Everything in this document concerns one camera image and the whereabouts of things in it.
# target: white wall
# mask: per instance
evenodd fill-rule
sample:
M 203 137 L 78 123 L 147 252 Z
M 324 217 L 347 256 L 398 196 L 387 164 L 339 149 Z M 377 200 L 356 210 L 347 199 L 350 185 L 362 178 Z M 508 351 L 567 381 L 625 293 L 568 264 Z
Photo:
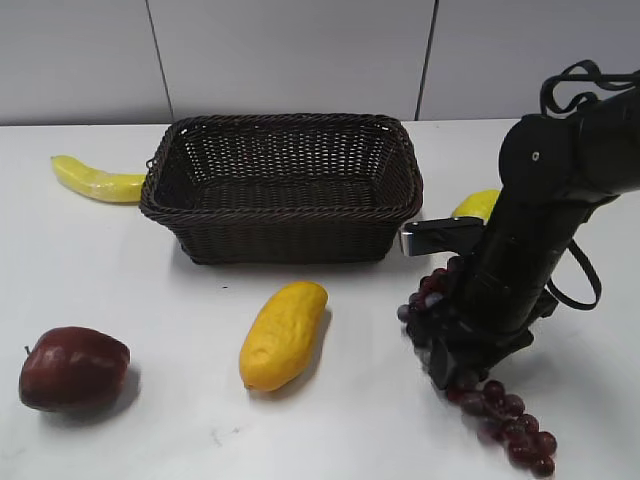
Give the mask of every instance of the white wall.
M 0 0 L 0 125 L 168 121 L 144 0 Z
M 422 119 L 535 113 L 542 82 L 584 58 L 640 69 L 637 0 L 441 0 Z
M 414 116 L 433 0 L 151 0 L 176 117 Z
M 640 68 L 634 0 L 439 0 L 422 102 L 435 0 L 148 1 L 157 38 L 145 0 L 1 0 L 0 125 L 519 117 L 577 60 Z

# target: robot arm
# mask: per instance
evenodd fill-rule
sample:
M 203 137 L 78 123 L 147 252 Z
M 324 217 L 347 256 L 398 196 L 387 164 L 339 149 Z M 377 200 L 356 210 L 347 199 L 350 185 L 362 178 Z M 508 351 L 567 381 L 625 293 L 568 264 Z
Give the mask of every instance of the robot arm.
M 587 74 L 570 74 L 576 67 Z M 604 101 L 580 94 L 561 109 L 553 89 L 562 81 L 624 92 Z M 581 62 L 545 82 L 541 105 L 542 114 L 523 117 L 502 144 L 503 189 L 486 227 L 474 219 L 446 219 L 408 224 L 401 232 L 405 253 L 455 251 L 463 260 L 445 297 L 407 324 L 416 348 L 429 352 L 423 358 L 439 388 L 461 370 L 484 377 L 530 345 L 528 327 L 551 315 L 557 299 L 594 307 L 599 281 L 573 236 L 596 208 L 640 189 L 640 75 L 602 75 L 593 62 Z M 546 112 L 576 107 L 564 118 Z M 594 304 L 570 303 L 550 283 L 567 249 L 590 276 Z

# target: white table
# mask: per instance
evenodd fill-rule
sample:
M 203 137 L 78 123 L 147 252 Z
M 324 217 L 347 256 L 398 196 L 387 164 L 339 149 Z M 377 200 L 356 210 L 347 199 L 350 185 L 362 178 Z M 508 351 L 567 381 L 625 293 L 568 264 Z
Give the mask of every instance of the white table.
M 512 124 L 407 124 L 426 218 L 500 185 L 497 152 Z M 80 197 L 51 172 L 49 157 L 60 153 L 144 171 L 164 129 L 0 129 L 1 479 L 530 478 L 501 448 L 477 441 L 401 336 L 396 307 L 443 258 L 394 249 L 373 266 L 196 266 L 137 208 Z M 531 348 L 494 371 L 558 436 L 559 479 L 630 479 L 640 467 L 639 205 L 627 195 L 578 235 L 605 285 L 600 307 L 559 307 L 536 325 Z M 321 360 L 274 398 L 251 398 L 238 375 L 240 346 L 267 298 L 301 278 L 330 294 Z M 556 280 L 591 298 L 569 257 Z M 23 346 L 64 325 L 131 348 L 141 388 L 135 400 L 126 393 L 119 414 L 81 423 L 20 404 Z

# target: wicker basket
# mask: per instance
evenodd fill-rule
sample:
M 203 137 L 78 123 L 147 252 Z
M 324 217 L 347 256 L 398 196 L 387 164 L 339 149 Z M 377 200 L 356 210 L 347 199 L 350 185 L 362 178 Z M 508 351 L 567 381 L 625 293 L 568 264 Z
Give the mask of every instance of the wicker basket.
M 148 166 L 140 209 L 199 264 L 380 260 L 422 205 L 413 145 L 381 115 L 185 119 Z

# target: apple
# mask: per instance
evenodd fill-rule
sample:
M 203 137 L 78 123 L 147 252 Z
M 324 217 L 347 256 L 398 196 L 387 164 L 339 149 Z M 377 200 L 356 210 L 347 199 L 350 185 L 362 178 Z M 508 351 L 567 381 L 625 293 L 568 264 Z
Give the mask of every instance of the apple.
M 49 412 L 101 406 L 122 391 L 129 360 L 127 346 L 104 333 L 54 328 L 40 337 L 22 366 L 20 400 Z

